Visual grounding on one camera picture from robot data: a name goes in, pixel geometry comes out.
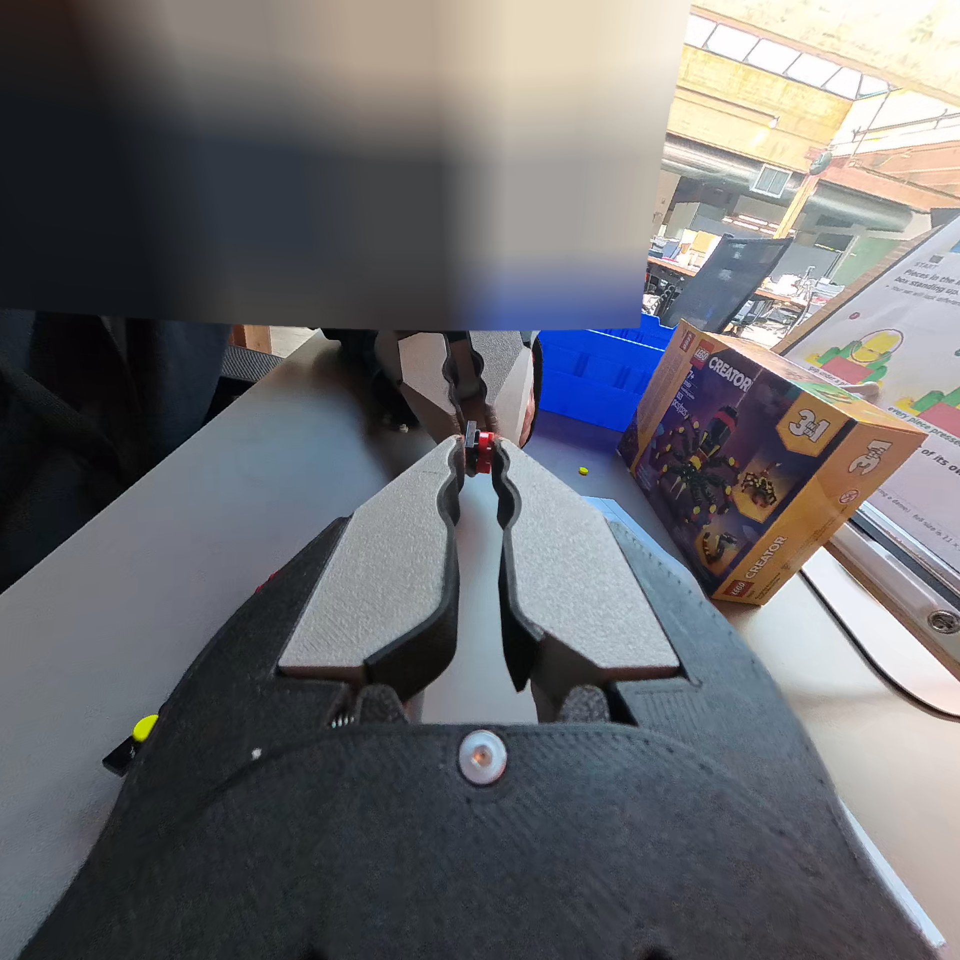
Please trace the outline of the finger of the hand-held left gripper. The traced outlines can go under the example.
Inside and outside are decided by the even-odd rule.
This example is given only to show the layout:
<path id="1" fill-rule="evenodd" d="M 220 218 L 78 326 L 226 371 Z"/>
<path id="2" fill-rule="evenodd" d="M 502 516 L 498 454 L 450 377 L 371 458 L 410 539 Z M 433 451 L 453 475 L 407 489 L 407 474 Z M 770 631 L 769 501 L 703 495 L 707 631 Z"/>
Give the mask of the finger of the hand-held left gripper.
<path id="1" fill-rule="evenodd" d="M 478 392 L 474 406 L 483 429 L 523 447 L 535 416 L 534 352 L 517 330 L 467 333 Z"/>
<path id="2" fill-rule="evenodd" d="M 397 340 L 398 390 L 418 423 L 436 443 L 465 433 L 464 415 L 454 384 L 448 337 L 416 332 Z"/>

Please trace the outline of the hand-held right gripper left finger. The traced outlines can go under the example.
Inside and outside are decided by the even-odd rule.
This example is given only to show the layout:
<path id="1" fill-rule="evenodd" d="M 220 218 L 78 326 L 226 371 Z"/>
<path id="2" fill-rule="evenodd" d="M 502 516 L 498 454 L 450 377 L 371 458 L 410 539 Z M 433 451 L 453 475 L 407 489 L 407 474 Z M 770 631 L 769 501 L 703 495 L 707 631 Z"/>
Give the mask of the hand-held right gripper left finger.
<path id="1" fill-rule="evenodd" d="M 279 657 L 281 674 L 387 686 L 402 702 L 441 676 L 457 646 L 463 480 L 464 440 L 449 437 L 354 510 Z"/>

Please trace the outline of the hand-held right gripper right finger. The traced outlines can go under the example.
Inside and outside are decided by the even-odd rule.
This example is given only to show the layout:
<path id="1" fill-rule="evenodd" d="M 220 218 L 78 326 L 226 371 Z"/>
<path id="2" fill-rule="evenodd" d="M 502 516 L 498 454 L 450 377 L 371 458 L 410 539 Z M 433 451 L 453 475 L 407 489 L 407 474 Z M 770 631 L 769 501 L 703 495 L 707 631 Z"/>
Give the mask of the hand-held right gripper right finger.
<path id="1" fill-rule="evenodd" d="M 518 691 L 669 679 L 681 663 L 604 515 L 510 440 L 490 453 L 502 649 Z"/>

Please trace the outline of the small red lego piece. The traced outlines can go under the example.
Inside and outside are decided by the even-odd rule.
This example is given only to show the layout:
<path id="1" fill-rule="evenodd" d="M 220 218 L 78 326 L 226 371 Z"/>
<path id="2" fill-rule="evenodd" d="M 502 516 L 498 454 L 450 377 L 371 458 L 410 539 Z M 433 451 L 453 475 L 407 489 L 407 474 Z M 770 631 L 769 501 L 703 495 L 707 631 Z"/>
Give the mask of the small red lego piece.
<path id="1" fill-rule="evenodd" d="M 466 423 L 463 435 L 464 469 L 467 475 L 490 474 L 497 452 L 498 435 L 481 429 L 477 421 Z"/>

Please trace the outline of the lego instruction booklet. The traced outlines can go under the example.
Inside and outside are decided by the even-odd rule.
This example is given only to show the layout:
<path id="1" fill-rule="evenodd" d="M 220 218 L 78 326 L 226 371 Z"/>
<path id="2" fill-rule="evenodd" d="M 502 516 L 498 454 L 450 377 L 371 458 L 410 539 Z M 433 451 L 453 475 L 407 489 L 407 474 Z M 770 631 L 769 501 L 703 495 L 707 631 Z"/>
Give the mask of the lego instruction booklet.
<path id="1" fill-rule="evenodd" d="M 616 522 L 628 528 L 635 536 L 644 533 L 643 528 L 634 520 L 617 500 L 595 496 L 583 496 L 582 500 L 596 509 L 608 523 Z"/>

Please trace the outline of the lego set box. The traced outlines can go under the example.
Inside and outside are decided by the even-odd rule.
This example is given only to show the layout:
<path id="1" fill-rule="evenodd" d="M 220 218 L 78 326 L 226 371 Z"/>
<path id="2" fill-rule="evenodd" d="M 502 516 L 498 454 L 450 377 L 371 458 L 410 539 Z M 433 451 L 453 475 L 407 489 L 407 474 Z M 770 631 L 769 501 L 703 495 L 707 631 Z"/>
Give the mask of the lego set box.
<path id="1" fill-rule="evenodd" d="M 618 453 L 706 595 L 762 606 L 926 438 L 819 373 L 683 319 Z"/>

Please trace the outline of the black yellow lego spider model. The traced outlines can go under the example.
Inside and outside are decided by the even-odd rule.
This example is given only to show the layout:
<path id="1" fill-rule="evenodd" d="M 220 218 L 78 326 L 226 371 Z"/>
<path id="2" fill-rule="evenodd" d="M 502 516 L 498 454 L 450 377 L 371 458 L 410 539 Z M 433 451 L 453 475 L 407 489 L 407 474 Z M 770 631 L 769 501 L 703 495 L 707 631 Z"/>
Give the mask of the black yellow lego spider model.
<path id="1" fill-rule="evenodd" d="M 160 714 L 152 713 L 138 720 L 130 734 L 102 759 L 104 769 L 117 777 L 126 776 L 159 718 Z"/>

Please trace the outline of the blue plastic bin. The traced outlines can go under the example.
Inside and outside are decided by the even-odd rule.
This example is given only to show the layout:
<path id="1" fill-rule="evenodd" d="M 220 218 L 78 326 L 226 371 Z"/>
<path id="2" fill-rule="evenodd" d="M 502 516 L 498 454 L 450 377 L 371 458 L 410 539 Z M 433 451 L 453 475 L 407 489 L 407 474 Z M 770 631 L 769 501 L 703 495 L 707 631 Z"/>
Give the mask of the blue plastic bin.
<path id="1" fill-rule="evenodd" d="M 648 314 L 639 327 L 540 331 L 541 410 L 624 431 L 674 332 Z"/>

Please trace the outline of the white stand base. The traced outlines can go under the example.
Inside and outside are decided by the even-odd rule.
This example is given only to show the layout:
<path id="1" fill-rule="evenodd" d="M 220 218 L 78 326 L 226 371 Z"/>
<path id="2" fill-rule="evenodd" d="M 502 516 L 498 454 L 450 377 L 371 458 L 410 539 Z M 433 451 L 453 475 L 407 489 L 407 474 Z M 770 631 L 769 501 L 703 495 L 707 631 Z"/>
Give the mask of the white stand base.
<path id="1" fill-rule="evenodd" d="M 870 666 L 900 694 L 959 719 L 959 680 L 894 614 L 825 549 L 801 574 Z"/>

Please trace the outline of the person's dark jacket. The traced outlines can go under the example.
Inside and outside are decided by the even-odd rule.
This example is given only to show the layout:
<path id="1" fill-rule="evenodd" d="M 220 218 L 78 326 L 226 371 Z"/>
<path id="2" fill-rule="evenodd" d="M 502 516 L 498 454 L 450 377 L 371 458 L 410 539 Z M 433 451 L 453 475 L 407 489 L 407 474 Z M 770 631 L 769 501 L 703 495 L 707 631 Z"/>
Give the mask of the person's dark jacket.
<path id="1" fill-rule="evenodd" d="M 204 425 L 231 328 L 3 309 L 1 590 Z"/>

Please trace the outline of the metal board clip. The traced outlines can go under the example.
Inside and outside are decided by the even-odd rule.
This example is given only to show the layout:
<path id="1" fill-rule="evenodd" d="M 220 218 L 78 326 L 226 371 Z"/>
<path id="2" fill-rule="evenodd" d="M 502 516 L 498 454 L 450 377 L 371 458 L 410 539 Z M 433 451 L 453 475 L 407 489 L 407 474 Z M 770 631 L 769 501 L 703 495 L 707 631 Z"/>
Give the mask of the metal board clip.
<path id="1" fill-rule="evenodd" d="M 918 637 L 959 638 L 958 570 L 871 507 L 832 537 L 858 581 Z"/>

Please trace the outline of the wooden display board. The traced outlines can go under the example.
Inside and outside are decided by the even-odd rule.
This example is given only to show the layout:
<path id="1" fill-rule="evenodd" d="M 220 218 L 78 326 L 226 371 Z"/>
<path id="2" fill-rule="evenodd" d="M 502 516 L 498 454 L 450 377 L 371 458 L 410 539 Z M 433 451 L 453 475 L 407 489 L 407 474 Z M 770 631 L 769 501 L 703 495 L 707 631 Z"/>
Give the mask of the wooden display board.
<path id="1" fill-rule="evenodd" d="M 842 294 L 839 294 L 839 295 L 838 295 L 837 297 L 835 297 L 832 301 L 830 301 L 826 306 L 822 307 L 822 309 L 820 309 L 816 314 L 814 314 L 812 318 L 810 318 L 810 319 L 808 319 L 808 320 L 805 320 L 805 321 L 798 327 L 797 331 L 789 334 L 789 335 L 777 346 L 776 351 L 777 351 L 778 353 L 780 353 L 781 355 L 783 355 L 783 356 L 786 357 L 786 355 L 782 353 L 782 350 L 783 350 L 784 348 L 787 348 L 787 347 L 791 346 L 791 345 L 796 341 L 796 339 L 797 339 L 798 337 L 806 334 L 812 327 L 815 327 L 818 323 L 822 322 L 822 320 L 823 320 L 824 318 L 826 318 L 827 315 L 829 314 L 829 312 L 831 311 L 831 305 L 841 306 L 841 305 L 846 301 L 847 298 L 849 298 L 849 297 L 852 296 L 853 294 L 858 293 L 858 291 L 859 291 L 860 289 L 862 289 L 863 286 L 865 286 L 865 285 L 867 285 L 868 283 L 870 283 L 870 282 L 872 282 L 873 280 L 875 280 L 875 279 L 876 279 L 878 276 L 880 276 L 884 271 L 888 270 L 892 265 L 896 264 L 900 259 L 902 259 L 902 258 L 905 257 L 907 254 L 909 254 L 909 253 L 910 253 L 912 250 L 914 250 L 917 246 L 919 246 L 920 244 L 922 244 L 923 242 L 925 242 L 926 240 L 928 240 L 931 235 L 938 233 L 938 232 L 939 232 L 942 228 L 944 228 L 944 227 L 951 227 L 951 226 L 957 226 L 957 227 L 958 227 L 958 255 L 959 255 L 959 220 L 958 220 L 958 214 L 955 213 L 955 214 L 953 214 L 952 218 L 951 218 L 950 220 L 948 220 L 946 223 L 944 223 L 943 225 L 936 226 L 936 227 L 932 228 L 930 231 L 928 231 L 928 232 L 926 232 L 926 233 L 924 233 L 924 234 L 920 234 L 920 235 L 918 236 L 918 238 L 916 238 L 916 239 L 914 239 L 914 240 L 912 240 L 912 241 L 908 241 L 908 242 L 906 242 L 905 244 L 903 244 L 898 250 L 896 250 L 895 252 L 893 252 L 892 254 L 890 254 L 884 261 L 882 261 L 881 264 L 880 264 L 879 266 L 877 266 L 871 273 L 865 274 L 865 275 L 864 275 L 863 277 L 861 277 L 857 282 L 855 282 L 854 284 L 852 284 L 852 285 L 850 285 L 849 287 L 847 287 Z M 843 387 L 844 387 L 846 390 L 848 390 L 850 393 L 859 393 L 859 394 L 861 394 L 862 396 L 864 396 L 865 398 L 868 398 L 872 404 L 874 404 L 874 403 L 873 403 L 873 400 L 877 397 L 877 395 L 878 395 L 878 393 L 879 393 L 878 385 L 877 385 L 877 384 L 874 384 L 874 383 L 867 383 L 867 384 L 864 384 L 864 385 L 854 385 L 854 386 L 851 386 L 851 387 L 846 387 L 846 386 L 843 386 Z M 894 417 L 894 419 L 895 419 L 901 426 L 905 426 L 904 423 L 898 421 L 895 417 Z M 866 508 L 866 507 L 871 507 L 871 505 L 870 505 L 870 503 L 869 503 L 869 499 L 870 499 L 871 496 L 872 496 L 872 494 L 864 501 L 863 505 L 862 505 L 861 507 L 859 507 L 859 508 L 855 511 L 853 517 L 855 517 L 855 515 L 856 515 L 859 511 L 862 511 L 864 508 Z M 829 553 L 830 553 L 836 560 L 838 560 L 838 561 L 841 563 L 841 565 L 858 581 L 858 578 L 856 577 L 856 573 L 855 573 L 854 571 L 850 570 L 850 568 L 847 566 L 847 564 L 846 564 L 846 562 L 845 562 L 845 558 L 839 553 L 838 549 L 834 546 L 833 540 L 831 540 L 831 541 L 828 543 L 827 549 L 828 549 Z M 871 590 L 870 590 L 870 588 L 869 588 L 868 586 L 865 586 L 865 585 L 862 584 L 861 582 L 859 582 L 859 583 L 860 583 L 875 599 L 877 599 L 883 607 L 885 607 L 885 608 L 891 613 L 891 611 L 890 611 L 886 606 L 884 606 L 884 605 L 882 604 L 882 602 L 871 592 Z M 925 637 L 924 635 L 919 636 L 919 635 L 917 635 L 913 630 L 911 630 L 908 626 L 906 626 L 906 623 L 905 623 L 901 618 L 899 618 L 895 613 L 892 612 L 892 614 L 894 615 L 894 617 L 895 617 L 903 626 L 905 626 L 905 627 L 908 629 L 908 631 L 909 631 L 911 634 L 914 635 L 914 637 L 916 637 L 931 653 L 933 653 L 933 654 L 941 661 L 941 663 L 943 663 L 956 677 L 958 676 L 958 666 L 959 666 L 958 640 L 956 640 L 956 641 L 949 641 L 949 640 L 947 640 L 947 641 L 942 641 L 942 640 L 936 640 L 936 639 L 929 639 L 928 637 Z"/>

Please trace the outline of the printed instruction sheet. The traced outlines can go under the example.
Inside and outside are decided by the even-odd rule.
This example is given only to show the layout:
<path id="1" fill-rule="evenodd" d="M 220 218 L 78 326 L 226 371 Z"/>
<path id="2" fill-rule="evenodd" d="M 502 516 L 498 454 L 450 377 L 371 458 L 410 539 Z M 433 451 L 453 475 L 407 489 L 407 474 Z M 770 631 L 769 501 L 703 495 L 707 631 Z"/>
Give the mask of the printed instruction sheet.
<path id="1" fill-rule="evenodd" d="M 958 226 L 916 246 L 781 351 L 852 387 L 925 434 L 918 451 L 870 499 L 908 543 L 954 572 L 959 562 Z"/>

